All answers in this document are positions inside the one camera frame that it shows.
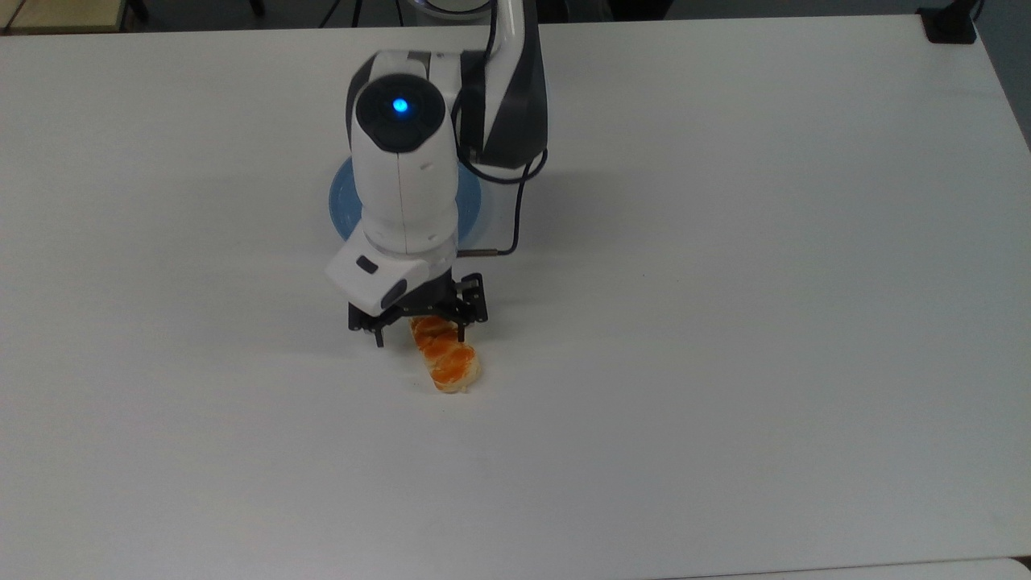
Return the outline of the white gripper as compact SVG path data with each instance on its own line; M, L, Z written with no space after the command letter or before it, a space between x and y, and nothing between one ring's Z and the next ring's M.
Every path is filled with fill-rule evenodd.
M325 267L325 274L350 301L350 330L371 334L377 348L384 347L383 331L387 327L412 315L410 309L392 305L441 276L443 294L433 305L433 315L453 323L457 341L464 344L467 328L485 323L489 313L483 274L465 275L459 280L445 274L454 258L453 245L403 255L380 250L368 239L350 239Z

